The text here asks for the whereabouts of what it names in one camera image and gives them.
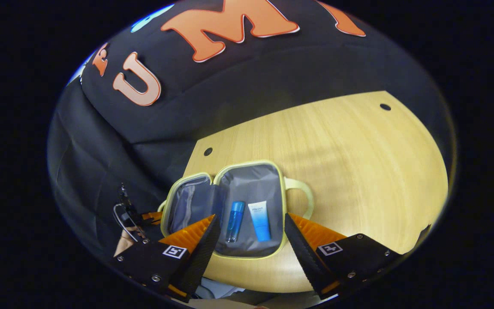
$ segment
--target blue bottle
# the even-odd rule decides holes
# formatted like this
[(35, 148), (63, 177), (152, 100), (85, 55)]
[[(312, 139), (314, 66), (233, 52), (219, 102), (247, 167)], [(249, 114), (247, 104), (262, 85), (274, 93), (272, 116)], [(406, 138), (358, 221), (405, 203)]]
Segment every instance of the blue bottle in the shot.
[(226, 230), (226, 241), (236, 242), (238, 240), (239, 227), (241, 219), (243, 219), (244, 202), (233, 202), (232, 210), (230, 211), (230, 219), (228, 220), (228, 228)]

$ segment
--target blue tube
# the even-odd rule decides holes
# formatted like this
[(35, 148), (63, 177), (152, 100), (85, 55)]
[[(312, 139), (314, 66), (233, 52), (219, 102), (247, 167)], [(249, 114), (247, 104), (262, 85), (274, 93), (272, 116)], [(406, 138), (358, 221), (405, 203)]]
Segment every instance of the blue tube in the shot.
[(261, 242), (269, 241), (271, 238), (266, 201), (248, 204), (247, 206), (251, 212), (251, 219), (253, 220), (257, 239)]
[(241, 227), (241, 219), (243, 218), (244, 202), (233, 202), (232, 210), (230, 211), (230, 219), (228, 219), (228, 229), (226, 230), (226, 241), (236, 242), (238, 240), (239, 227)]

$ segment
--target orange letter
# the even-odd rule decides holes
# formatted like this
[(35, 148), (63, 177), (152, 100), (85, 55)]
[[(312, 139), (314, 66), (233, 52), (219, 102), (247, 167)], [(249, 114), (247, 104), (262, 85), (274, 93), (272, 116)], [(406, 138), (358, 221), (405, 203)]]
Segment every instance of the orange letter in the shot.
[(175, 30), (194, 49), (194, 61), (203, 62), (220, 54), (226, 47), (223, 42), (209, 39), (204, 32), (242, 43), (245, 39), (244, 16), (253, 24), (251, 35), (256, 37), (300, 30), (296, 23), (288, 21), (268, 0), (224, 0), (222, 12), (187, 10), (163, 24), (161, 30)]
[(106, 49), (104, 49), (108, 45), (108, 43), (104, 43), (100, 49), (98, 49), (98, 53), (94, 56), (93, 65), (100, 72), (100, 76), (104, 76), (104, 72), (106, 72), (106, 65), (108, 65), (108, 60), (104, 60), (106, 58)]
[(351, 35), (365, 36), (365, 32), (354, 25), (353, 21), (343, 11), (333, 8), (328, 4), (321, 3), (317, 0), (316, 2), (321, 4), (321, 6), (323, 6), (329, 13), (331, 13), (333, 18), (335, 18), (335, 21), (337, 22), (335, 26), (337, 26), (337, 29), (339, 29), (341, 32)]
[(137, 59), (137, 52), (132, 52), (123, 62), (125, 70), (131, 70), (140, 79), (142, 79), (148, 87), (146, 92), (138, 92), (131, 84), (126, 82), (123, 73), (118, 73), (114, 79), (114, 89), (124, 94), (129, 100), (140, 106), (148, 106), (154, 103), (161, 94), (161, 84), (154, 73), (150, 72)]

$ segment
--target bag handle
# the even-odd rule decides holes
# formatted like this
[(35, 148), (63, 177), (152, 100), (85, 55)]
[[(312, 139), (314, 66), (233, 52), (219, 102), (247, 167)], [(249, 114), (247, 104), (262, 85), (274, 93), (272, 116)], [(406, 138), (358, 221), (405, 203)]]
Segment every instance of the bag handle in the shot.
[(159, 204), (159, 207), (157, 208), (157, 212), (162, 212), (163, 209), (165, 208), (165, 204), (167, 204), (167, 200), (163, 201), (163, 203)]
[(312, 194), (312, 190), (310, 190), (310, 187), (308, 187), (307, 184), (301, 182), (300, 180), (290, 179), (287, 177), (283, 177), (283, 179), (285, 180), (286, 190), (289, 190), (290, 188), (299, 188), (300, 190), (304, 191), (304, 194), (306, 194), (306, 198), (308, 198), (308, 209), (302, 217), (304, 219), (310, 219), (314, 210), (314, 195)]

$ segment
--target wooden table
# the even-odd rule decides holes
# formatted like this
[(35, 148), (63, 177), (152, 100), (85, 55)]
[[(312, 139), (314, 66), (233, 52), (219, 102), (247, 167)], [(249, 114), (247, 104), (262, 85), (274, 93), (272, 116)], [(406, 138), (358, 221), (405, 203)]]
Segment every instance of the wooden table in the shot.
[[(204, 156), (209, 147), (212, 153)], [(310, 186), (312, 221), (346, 236), (365, 233), (400, 254), (436, 221), (447, 198), (447, 172), (434, 139), (386, 91), (303, 104), (200, 139), (184, 176), (214, 175), (227, 165), (260, 159)], [(289, 190), (287, 204), (302, 215), (306, 197)], [(312, 290), (288, 242), (263, 260), (213, 255), (204, 276), (256, 291)]]

